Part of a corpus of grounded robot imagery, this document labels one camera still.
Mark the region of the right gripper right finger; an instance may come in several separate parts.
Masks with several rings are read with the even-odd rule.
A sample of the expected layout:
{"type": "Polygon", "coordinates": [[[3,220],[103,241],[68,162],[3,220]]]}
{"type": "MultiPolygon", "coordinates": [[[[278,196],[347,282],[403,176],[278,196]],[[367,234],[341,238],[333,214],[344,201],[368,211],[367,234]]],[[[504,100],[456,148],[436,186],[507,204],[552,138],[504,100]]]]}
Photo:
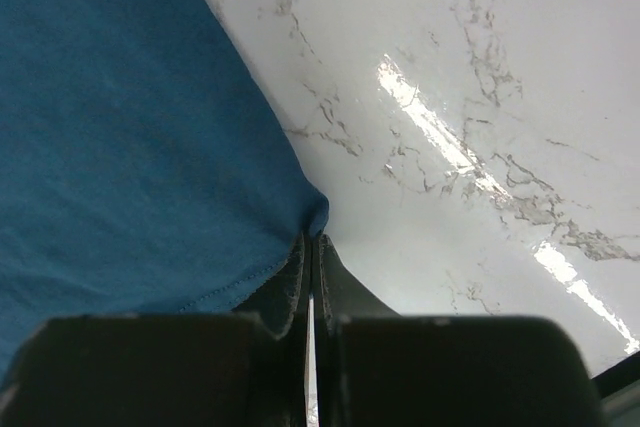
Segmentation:
{"type": "Polygon", "coordinates": [[[402,316],[313,243],[324,426],[601,426],[569,336],[526,316],[402,316]]]}

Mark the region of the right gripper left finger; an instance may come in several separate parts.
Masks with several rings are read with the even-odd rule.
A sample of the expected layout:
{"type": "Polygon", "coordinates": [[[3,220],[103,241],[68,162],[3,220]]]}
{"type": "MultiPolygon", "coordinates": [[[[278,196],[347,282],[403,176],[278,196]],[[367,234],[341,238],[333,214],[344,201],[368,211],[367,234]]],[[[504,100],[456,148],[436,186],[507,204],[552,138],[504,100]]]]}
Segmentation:
{"type": "Polygon", "coordinates": [[[53,318],[1,386],[5,426],[303,426],[310,240],[223,314],[53,318]]]}

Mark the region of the blue t shirt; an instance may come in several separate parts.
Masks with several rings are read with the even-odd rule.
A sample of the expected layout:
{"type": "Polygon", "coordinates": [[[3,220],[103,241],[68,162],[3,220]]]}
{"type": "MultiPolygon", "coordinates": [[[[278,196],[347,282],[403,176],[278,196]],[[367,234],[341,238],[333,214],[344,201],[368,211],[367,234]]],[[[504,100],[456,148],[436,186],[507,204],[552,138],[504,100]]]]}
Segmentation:
{"type": "Polygon", "coordinates": [[[46,320],[224,312],[327,199],[205,0],[1,0],[1,364],[46,320]]]}

